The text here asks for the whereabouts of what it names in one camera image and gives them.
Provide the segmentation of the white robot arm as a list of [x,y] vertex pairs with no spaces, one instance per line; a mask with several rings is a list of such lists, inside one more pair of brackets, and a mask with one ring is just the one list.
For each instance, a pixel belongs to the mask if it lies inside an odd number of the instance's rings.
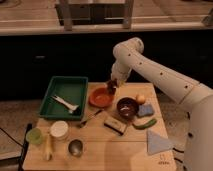
[[121,86],[134,70],[189,112],[183,167],[186,171],[213,171],[213,88],[148,59],[143,51],[138,37],[116,44],[111,79]]

